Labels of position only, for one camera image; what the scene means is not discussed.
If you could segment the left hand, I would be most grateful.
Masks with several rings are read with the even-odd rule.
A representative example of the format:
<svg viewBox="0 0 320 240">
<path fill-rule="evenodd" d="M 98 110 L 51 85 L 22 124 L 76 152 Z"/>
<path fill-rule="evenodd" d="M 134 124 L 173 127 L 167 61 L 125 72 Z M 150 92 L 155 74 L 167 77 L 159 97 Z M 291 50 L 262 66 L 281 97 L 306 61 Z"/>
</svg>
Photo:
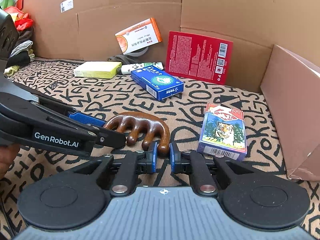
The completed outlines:
<svg viewBox="0 0 320 240">
<path fill-rule="evenodd" d="M 20 151 L 18 144 L 0 147 L 0 178 L 2 179 Z"/>
</svg>

